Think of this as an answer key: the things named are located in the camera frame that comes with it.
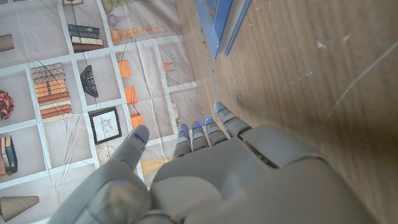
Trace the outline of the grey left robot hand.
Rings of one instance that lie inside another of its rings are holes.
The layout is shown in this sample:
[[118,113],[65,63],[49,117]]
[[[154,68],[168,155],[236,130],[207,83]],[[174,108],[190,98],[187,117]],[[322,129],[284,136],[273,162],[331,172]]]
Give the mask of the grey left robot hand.
[[64,201],[51,223],[375,223],[329,160],[222,103],[219,121],[181,124],[150,187],[134,173],[149,139],[134,128]]

